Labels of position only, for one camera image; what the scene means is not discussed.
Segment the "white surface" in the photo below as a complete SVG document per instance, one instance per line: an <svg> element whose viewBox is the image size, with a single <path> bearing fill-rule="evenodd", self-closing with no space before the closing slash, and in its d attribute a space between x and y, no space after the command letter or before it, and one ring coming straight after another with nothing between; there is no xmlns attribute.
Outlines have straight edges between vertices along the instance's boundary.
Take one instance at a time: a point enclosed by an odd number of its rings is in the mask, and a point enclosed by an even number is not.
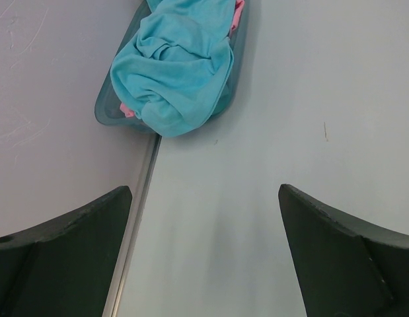
<svg viewBox="0 0 409 317"><path fill-rule="evenodd" d="M94 103L138 0L0 0L0 236L135 190L148 137Z"/></svg>
<svg viewBox="0 0 409 317"><path fill-rule="evenodd" d="M305 316L284 182L409 234L409 0L249 3L235 103L161 143L119 317Z"/></svg>

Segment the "black plastic part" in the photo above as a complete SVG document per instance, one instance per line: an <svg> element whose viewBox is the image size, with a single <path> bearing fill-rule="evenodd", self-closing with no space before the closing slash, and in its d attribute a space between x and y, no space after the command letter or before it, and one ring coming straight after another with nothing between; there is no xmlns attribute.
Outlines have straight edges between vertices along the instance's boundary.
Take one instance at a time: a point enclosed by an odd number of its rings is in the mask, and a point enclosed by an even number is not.
<svg viewBox="0 0 409 317"><path fill-rule="evenodd" d="M293 186L279 202L308 317L409 317L409 236Z"/></svg>
<svg viewBox="0 0 409 317"><path fill-rule="evenodd" d="M101 317L131 201L120 187L0 238L0 316Z"/></svg>

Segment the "teal plastic bin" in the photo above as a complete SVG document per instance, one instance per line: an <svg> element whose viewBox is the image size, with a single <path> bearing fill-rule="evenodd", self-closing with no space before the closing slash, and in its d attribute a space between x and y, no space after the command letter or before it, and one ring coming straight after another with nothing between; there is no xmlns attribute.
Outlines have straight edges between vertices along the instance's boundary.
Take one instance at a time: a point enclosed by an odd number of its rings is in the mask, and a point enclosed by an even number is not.
<svg viewBox="0 0 409 317"><path fill-rule="evenodd" d="M232 99L235 95L235 91L238 85L238 78L241 71L242 55L245 47L246 30L248 25L248 7L249 1L244 6L244 10L241 15L241 21L239 27L235 30L231 37L231 47L234 54L234 63L231 70L231 74L227 80L228 93L223 96L216 105L216 108L210 117L217 117L222 114L232 103ZM146 1L142 2L137 12L134 14L128 30L119 46L119 51L133 38L135 33L139 29L141 20L151 14L149 6ZM110 70L104 80L101 90L98 94L95 104L95 116L98 122L104 125L128 125L136 128L140 132L154 133L154 131L146 126L141 120L137 118L125 118L125 115L120 111L120 100L113 90L112 81L110 80Z"/></svg>

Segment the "teal cloth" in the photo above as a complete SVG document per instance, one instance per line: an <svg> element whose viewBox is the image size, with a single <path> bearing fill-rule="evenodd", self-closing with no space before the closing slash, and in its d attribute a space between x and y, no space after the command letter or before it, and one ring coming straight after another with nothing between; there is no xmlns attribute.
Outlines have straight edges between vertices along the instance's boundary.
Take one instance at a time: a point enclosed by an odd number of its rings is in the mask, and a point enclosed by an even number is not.
<svg viewBox="0 0 409 317"><path fill-rule="evenodd" d="M151 12L156 11L156 8L160 2L162 2L162 0L147 0L147 4L149 5L150 11Z"/></svg>
<svg viewBox="0 0 409 317"><path fill-rule="evenodd" d="M235 0L154 1L160 3L115 57L110 77L139 119L175 137L203 125L223 92L233 65L227 35Z"/></svg>

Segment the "pink cloth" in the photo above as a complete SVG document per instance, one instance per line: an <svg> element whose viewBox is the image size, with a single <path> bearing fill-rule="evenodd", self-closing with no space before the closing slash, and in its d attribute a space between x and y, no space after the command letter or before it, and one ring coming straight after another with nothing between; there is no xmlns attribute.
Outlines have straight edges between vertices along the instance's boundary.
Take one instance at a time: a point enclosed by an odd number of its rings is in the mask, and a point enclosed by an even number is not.
<svg viewBox="0 0 409 317"><path fill-rule="evenodd" d="M245 6L244 0L237 0L237 2L235 3L235 12L233 14L233 21L231 30L229 31L229 36L232 36L233 31L235 31L238 28L244 6Z"/></svg>
<svg viewBox="0 0 409 317"><path fill-rule="evenodd" d="M125 117L127 117L127 118L135 117L135 112L133 110L129 109L125 104L120 104L119 109L120 109L120 111L122 111L125 114Z"/></svg>

